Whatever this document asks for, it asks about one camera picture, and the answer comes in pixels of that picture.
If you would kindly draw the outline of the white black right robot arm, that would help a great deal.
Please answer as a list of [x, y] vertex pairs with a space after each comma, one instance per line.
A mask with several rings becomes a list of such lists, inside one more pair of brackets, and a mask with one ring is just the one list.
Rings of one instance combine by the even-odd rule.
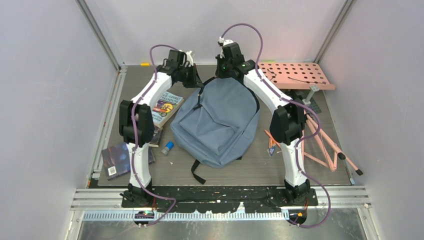
[[272, 113], [269, 133], [280, 144], [285, 167], [283, 191], [291, 205], [299, 205], [310, 191], [303, 163], [303, 137], [306, 115], [301, 101], [282, 93], [253, 60], [246, 60], [238, 43], [224, 40], [216, 56], [216, 74], [234, 78], [259, 97]]

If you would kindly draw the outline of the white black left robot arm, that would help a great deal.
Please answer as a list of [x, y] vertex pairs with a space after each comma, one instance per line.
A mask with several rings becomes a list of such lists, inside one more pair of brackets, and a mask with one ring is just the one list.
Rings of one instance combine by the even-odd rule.
[[203, 85], [190, 50], [171, 49], [162, 64], [154, 68], [151, 79], [140, 93], [119, 105], [119, 134], [127, 144], [130, 156], [130, 180], [121, 195], [141, 207], [148, 207], [157, 197], [152, 193], [149, 171], [149, 148], [155, 130], [152, 110], [160, 97], [177, 82], [186, 88]]

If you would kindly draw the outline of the blue grey student backpack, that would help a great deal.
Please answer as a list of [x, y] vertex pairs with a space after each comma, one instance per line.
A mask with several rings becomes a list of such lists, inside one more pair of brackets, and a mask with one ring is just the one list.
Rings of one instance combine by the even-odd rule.
[[255, 93], [233, 78], [212, 77], [191, 94], [170, 124], [175, 142], [200, 164], [220, 169], [239, 160], [253, 143], [260, 116]]

